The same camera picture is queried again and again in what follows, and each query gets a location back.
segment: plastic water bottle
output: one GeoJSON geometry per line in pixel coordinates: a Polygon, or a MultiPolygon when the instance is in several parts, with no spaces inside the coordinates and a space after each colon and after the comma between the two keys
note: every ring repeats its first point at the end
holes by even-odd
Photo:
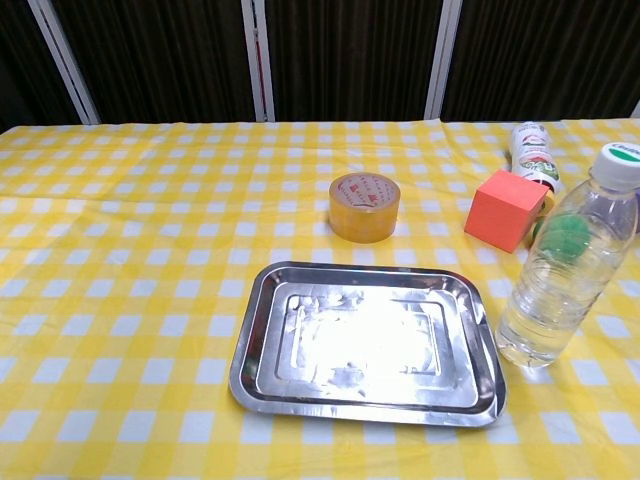
{"type": "Polygon", "coordinates": [[[518,365],[556,360],[634,238],[640,146],[605,145],[590,177],[542,224],[500,319],[496,343],[518,365]]]}

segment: white bottle cap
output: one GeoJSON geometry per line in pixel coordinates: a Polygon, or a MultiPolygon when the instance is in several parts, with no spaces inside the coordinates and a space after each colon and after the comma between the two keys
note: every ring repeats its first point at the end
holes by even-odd
{"type": "Polygon", "coordinates": [[[640,188],[640,145],[607,143],[598,153],[591,175],[600,185],[612,190],[640,188]]]}

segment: green bottle label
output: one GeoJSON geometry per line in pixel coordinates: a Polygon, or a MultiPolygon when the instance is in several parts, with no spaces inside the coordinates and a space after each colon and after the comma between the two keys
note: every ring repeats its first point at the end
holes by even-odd
{"type": "Polygon", "coordinates": [[[627,162],[640,162],[640,152],[629,148],[627,145],[612,145],[609,147],[609,152],[620,160],[626,160],[627,162]]]}

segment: packing tape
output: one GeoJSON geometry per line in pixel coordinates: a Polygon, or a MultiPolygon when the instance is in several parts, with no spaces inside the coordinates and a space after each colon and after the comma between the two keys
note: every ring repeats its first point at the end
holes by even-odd
{"type": "Polygon", "coordinates": [[[551,191],[551,189],[549,189],[547,191],[547,194],[544,197],[544,202],[542,202],[542,207],[538,212],[538,217],[544,217],[547,213],[551,211],[553,207],[555,207],[555,205],[556,205],[556,197],[551,191]]]}
{"type": "Polygon", "coordinates": [[[329,187],[329,224],[342,238],[358,243],[384,240],[396,228],[400,189],[375,173],[350,173],[329,187]]]}

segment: green ball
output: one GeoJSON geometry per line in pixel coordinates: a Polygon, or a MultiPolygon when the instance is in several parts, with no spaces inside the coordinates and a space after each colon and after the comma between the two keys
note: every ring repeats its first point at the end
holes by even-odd
{"type": "Polygon", "coordinates": [[[542,224],[544,223],[544,218],[539,218],[538,220],[536,220],[536,224],[533,227],[533,232],[531,233],[531,238],[533,239],[533,241],[536,241],[536,237],[538,236],[538,232],[540,231],[540,227],[542,227],[542,224]]]}
{"type": "Polygon", "coordinates": [[[550,217],[545,222],[538,246],[559,262],[573,263],[585,252],[590,241],[589,224],[584,217],[566,214],[550,217]]]}

